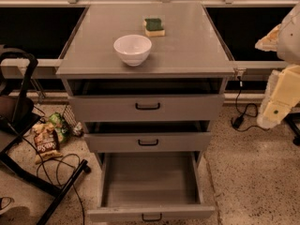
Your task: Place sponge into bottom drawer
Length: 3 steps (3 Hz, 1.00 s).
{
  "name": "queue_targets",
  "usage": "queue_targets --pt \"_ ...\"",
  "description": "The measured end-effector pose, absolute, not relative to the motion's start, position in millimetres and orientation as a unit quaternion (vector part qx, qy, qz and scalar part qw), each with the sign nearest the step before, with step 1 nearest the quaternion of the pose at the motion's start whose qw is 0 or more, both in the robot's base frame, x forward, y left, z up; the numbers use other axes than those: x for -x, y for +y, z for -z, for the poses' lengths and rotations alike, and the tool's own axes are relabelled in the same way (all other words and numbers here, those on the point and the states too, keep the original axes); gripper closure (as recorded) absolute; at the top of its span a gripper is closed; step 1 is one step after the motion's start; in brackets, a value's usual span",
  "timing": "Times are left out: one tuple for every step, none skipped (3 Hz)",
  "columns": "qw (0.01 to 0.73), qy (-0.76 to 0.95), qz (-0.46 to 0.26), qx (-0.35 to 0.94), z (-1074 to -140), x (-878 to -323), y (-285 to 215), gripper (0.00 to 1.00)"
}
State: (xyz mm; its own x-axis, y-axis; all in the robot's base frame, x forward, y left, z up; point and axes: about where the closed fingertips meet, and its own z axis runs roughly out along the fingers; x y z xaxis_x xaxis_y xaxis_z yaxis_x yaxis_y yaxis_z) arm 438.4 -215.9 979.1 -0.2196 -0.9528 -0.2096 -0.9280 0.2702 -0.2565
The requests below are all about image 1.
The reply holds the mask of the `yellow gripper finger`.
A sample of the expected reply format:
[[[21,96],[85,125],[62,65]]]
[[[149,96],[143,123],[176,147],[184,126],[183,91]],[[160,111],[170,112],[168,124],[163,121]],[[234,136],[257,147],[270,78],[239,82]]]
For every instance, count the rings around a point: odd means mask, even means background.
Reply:
[[[280,25],[275,26],[266,36],[259,39],[255,48],[264,52],[275,52],[278,49],[278,33]]]
[[[279,124],[300,101],[300,66],[273,70],[262,101],[262,122]]]

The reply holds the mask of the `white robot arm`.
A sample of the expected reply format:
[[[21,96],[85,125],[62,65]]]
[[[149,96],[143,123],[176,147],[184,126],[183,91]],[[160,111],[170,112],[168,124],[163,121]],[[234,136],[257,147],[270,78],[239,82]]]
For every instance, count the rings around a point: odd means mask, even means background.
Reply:
[[[276,52],[289,65],[282,71],[273,70],[269,76],[257,124],[273,128],[288,115],[300,101],[300,4],[297,4],[255,48]]]

